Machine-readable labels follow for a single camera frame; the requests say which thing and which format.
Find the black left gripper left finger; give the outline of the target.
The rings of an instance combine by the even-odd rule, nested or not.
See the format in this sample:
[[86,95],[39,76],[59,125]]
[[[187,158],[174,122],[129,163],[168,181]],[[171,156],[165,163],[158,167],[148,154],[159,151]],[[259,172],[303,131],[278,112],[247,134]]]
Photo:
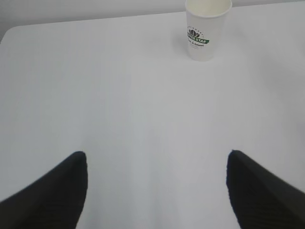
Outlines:
[[74,229],[88,189],[86,154],[74,152],[0,203],[2,229]]

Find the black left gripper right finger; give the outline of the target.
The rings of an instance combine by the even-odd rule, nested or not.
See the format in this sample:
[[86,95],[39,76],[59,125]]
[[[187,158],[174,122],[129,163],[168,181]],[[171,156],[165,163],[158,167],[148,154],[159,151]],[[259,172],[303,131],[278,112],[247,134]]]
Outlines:
[[305,194],[239,150],[227,160],[226,185],[242,229],[303,229]]

